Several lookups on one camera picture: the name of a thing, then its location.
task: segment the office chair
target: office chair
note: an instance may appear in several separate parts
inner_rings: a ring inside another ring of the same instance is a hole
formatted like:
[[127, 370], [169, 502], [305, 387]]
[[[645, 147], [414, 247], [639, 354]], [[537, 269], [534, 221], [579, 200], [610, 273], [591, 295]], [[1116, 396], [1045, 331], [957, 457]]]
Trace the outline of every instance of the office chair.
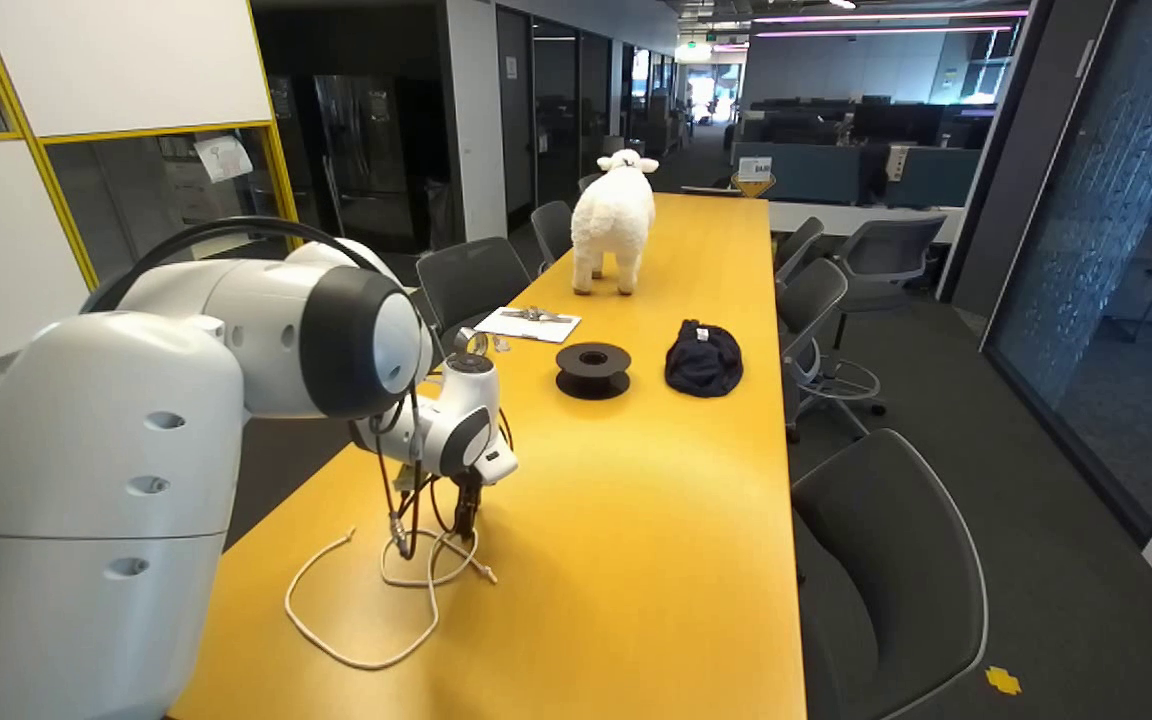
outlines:
[[879, 381], [823, 354], [819, 336], [848, 295], [848, 277], [834, 260], [814, 260], [806, 273], [775, 280], [785, 410], [800, 420], [810, 410], [837, 410], [857, 435], [869, 435], [853, 403], [878, 400]]
[[494, 309], [519, 295], [534, 277], [504, 236], [486, 236], [418, 257], [422, 309], [438, 331], [442, 355], [455, 331], [479, 324]]
[[810, 216], [798, 234], [775, 236], [775, 280], [788, 280], [819, 252], [823, 224], [819, 216]]
[[897, 304], [906, 285], [930, 273], [930, 252], [941, 224], [944, 216], [869, 221], [840, 244], [837, 260], [853, 289], [834, 347], [844, 346], [853, 314]]
[[534, 224], [534, 236], [542, 247], [542, 269], [558, 266], [573, 247], [573, 203], [567, 200], [537, 203], [528, 224]]
[[871, 720], [930, 704], [990, 643], [990, 585], [965, 513], [893, 430], [793, 487], [810, 704]]

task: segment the sheep figurine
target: sheep figurine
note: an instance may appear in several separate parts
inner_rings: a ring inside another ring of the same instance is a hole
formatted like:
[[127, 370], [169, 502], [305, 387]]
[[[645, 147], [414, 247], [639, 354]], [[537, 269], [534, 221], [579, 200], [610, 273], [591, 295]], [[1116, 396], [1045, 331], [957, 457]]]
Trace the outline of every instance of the sheep figurine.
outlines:
[[645, 247], [655, 221], [648, 173], [661, 163], [621, 147], [601, 158], [605, 175], [591, 182], [573, 211], [576, 295], [591, 294], [605, 257], [616, 257], [616, 289], [633, 295], [639, 289]]

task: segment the long conference table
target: long conference table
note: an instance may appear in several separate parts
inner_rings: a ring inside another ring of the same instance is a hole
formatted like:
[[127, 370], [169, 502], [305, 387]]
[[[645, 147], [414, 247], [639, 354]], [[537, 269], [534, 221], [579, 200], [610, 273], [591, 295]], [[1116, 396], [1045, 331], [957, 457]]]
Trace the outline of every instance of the long conference table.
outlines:
[[[782, 412], [782, 354], [763, 200], [655, 196], [635, 295], [573, 295], [573, 252], [519, 304], [576, 314], [567, 346], [633, 354], [616, 400], [558, 387], [562, 346], [496, 354], [519, 467], [486, 494], [479, 560], [442, 590], [438, 638], [401, 670], [351, 674], [282, 613], [318, 564], [301, 613], [357, 657], [403, 650], [422, 592], [381, 585], [377, 457], [346, 447], [226, 554], [206, 650], [173, 718], [755, 718], [800, 720], [800, 602]], [[664, 383], [682, 320], [725, 324], [743, 381], [700, 400]]]

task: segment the black round object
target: black round object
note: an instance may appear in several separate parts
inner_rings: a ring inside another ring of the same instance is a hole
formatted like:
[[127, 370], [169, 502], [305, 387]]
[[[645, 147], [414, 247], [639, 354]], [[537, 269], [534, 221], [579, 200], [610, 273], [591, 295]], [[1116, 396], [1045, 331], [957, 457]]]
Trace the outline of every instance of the black round object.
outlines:
[[630, 387], [630, 354], [616, 346], [573, 346], [562, 354], [562, 393], [579, 400], [610, 400]]

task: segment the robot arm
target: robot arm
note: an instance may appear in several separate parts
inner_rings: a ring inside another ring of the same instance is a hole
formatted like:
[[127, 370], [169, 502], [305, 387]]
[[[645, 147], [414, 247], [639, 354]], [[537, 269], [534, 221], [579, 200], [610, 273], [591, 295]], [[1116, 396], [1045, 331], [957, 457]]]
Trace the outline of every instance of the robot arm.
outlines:
[[511, 473], [496, 373], [452, 370], [418, 400], [427, 331], [351, 260], [346, 244], [146, 269], [17, 355], [0, 381], [0, 718], [160, 718], [179, 695], [250, 416], [350, 420], [434, 477]]

